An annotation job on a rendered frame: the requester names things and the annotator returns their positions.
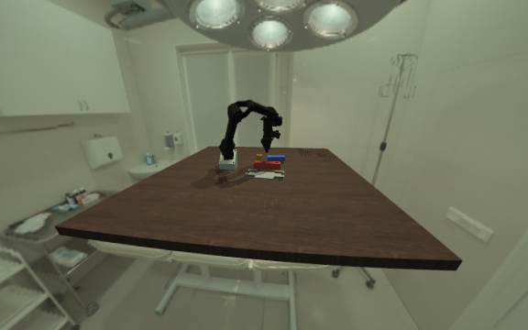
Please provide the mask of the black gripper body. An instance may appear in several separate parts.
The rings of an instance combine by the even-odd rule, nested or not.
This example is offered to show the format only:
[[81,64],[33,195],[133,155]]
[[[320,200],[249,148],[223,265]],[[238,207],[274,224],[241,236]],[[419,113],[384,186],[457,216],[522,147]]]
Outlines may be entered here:
[[261,143],[271,143],[271,130],[273,130],[272,127],[263,127],[263,139],[261,139]]

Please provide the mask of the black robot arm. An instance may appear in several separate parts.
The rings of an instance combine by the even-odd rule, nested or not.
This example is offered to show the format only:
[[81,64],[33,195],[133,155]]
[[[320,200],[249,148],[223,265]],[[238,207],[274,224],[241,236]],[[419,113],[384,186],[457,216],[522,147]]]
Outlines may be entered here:
[[[247,110],[242,112],[240,107],[247,106]],[[247,117],[250,112],[257,112],[264,115],[260,118],[263,120],[263,127],[278,127],[282,125],[282,117],[279,116],[278,112],[273,106],[265,106],[262,104],[257,104],[251,100],[245,102],[236,102],[227,107],[228,123],[225,132],[225,138],[222,139],[219,149],[221,154],[224,157],[224,160],[232,160],[234,158],[233,149],[235,149],[235,143],[233,141],[237,123],[239,123],[242,118]],[[280,138],[281,133],[279,130],[270,131],[270,137]]]

